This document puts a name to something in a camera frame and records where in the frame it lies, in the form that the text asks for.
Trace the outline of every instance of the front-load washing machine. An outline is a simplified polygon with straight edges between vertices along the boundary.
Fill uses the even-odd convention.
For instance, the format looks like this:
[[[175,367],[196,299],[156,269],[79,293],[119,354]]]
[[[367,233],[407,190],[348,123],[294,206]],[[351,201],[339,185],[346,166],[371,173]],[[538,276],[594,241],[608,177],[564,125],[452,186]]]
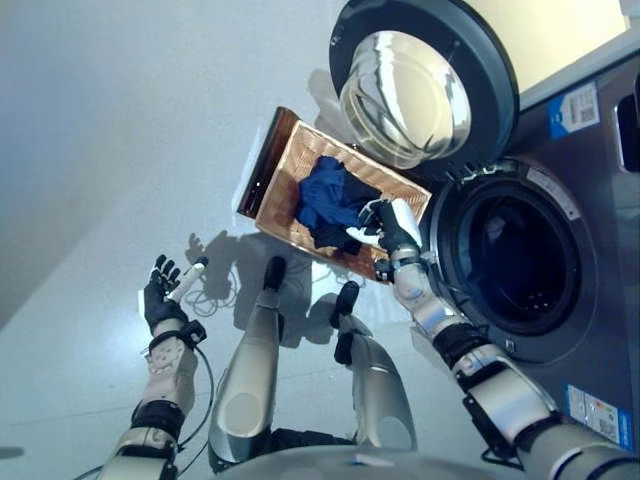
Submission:
[[[434,291],[565,413],[638,451],[637,45],[521,111],[465,3],[352,0],[330,66],[358,144],[433,194]]]

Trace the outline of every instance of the white floor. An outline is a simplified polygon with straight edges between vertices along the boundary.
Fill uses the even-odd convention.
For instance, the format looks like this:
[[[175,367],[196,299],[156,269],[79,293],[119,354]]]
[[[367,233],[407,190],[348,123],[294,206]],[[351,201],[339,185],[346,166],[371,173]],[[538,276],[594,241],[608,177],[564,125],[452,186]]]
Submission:
[[[185,310],[208,329],[202,348],[216,376],[263,265],[281,252],[292,320],[274,424],[353,433],[351,376],[333,361],[335,335],[317,322],[322,305],[305,320],[348,275],[312,265],[234,213],[278,105],[310,123],[322,110],[328,118],[317,124],[340,129],[327,52],[341,4],[2,3],[0,478],[66,480],[104,462],[146,381],[149,333],[136,292],[159,253],[188,265],[199,248],[192,234],[211,260],[195,290],[214,300],[196,293]],[[461,393],[413,350],[391,291],[366,282],[355,311],[397,362],[420,449],[479,465],[485,446]],[[184,432],[204,411],[203,369],[196,383]],[[211,476],[202,455],[182,478]]]

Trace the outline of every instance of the black cable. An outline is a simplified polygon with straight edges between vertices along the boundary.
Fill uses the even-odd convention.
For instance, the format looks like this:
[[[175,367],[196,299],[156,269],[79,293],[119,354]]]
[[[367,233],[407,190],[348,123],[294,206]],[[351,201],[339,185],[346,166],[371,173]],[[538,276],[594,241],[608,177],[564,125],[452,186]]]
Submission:
[[[213,380],[213,370],[211,369],[211,364],[209,363],[209,359],[204,354],[204,352],[202,350],[200,350],[200,347],[195,346],[194,350],[198,353],[198,355],[200,355],[200,358],[202,358],[202,361],[204,362],[204,366],[207,369],[207,374],[209,375],[209,388],[210,388],[210,390],[209,390],[209,403],[207,404],[207,411],[205,412],[202,421],[198,424],[198,426],[193,431],[193,433],[191,435],[189,435],[186,438],[186,440],[184,440],[184,441],[182,441],[182,442],[180,442],[178,444],[178,453],[183,451],[185,445],[187,443],[189,443],[191,440],[193,440],[193,438],[198,434],[198,432],[200,432],[200,430],[202,430],[202,427],[207,422],[207,419],[209,418],[209,414],[211,413],[211,409],[213,408],[213,396],[215,394],[215,384],[214,384],[214,380]]]
[[[196,453],[196,456],[191,459],[191,461],[187,464],[186,467],[184,467],[182,470],[180,470],[180,473],[178,473],[178,476],[181,476],[183,473],[185,473],[187,470],[189,470],[189,468],[191,468],[191,465],[193,465],[195,463],[195,461],[198,459],[198,457],[200,455],[202,455],[202,452],[204,452],[204,449],[207,448],[207,445],[209,445],[209,440],[204,442],[204,445],[202,445],[200,450],[198,450],[198,453]]]
[[[74,478],[73,480],[84,480],[85,478],[87,478],[89,475],[93,475],[95,473],[100,473],[100,470],[102,470],[102,467],[104,467],[104,465],[98,465],[95,468],[92,468],[91,470],[87,470],[86,472],[78,475],[76,478]]]

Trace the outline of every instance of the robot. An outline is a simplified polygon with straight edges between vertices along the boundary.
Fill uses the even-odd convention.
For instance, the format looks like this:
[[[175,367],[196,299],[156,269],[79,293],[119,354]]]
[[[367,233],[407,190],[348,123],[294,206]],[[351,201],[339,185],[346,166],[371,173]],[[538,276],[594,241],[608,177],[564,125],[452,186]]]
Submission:
[[[482,331],[442,301],[434,303],[432,257],[421,255],[420,233],[408,206],[380,200],[366,207],[377,222],[350,232],[389,255],[382,279],[413,316],[465,393],[464,407],[494,458],[517,465],[527,478],[617,480],[640,478],[640,460],[565,417],[549,395]],[[153,339],[149,381],[131,427],[103,467],[101,480],[170,480],[184,418],[193,406],[194,349],[206,333],[179,306],[206,267],[199,259],[185,275],[161,256],[140,294]],[[416,450],[411,410],[393,361],[353,314],[357,285],[343,287],[328,321],[338,330],[335,359],[353,372],[357,434],[339,439],[318,432],[271,431],[282,324],[278,288],[285,263],[275,257],[264,288],[218,389],[209,431],[209,461],[222,478],[494,478],[436,461]]]

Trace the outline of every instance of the robotic arm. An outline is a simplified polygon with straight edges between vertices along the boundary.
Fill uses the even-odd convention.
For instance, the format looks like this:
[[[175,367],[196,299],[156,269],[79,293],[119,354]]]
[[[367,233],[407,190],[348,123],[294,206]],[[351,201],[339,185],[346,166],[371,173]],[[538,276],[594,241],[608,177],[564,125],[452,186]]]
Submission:
[[[466,394],[463,403],[493,454],[518,457],[531,478],[629,479],[638,458],[563,416],[550,396],[451,305],[434,302],[415,219],[402,200],[368,206],[381,226],[361,239],[387,251],[380,276],[411,312]]]
[[[193,407],[194,347],[206,338],[204,327],[189,321],[182,296],[206,268],[199,258],[178,280],[180,270],[164,255],[156,260],[149,283],[140,291],[140,313],[153,335],[146,356],[149,380],[131,416],[131,427],[102,469],[100,480],[174,480],[173,464],[185,417]]]

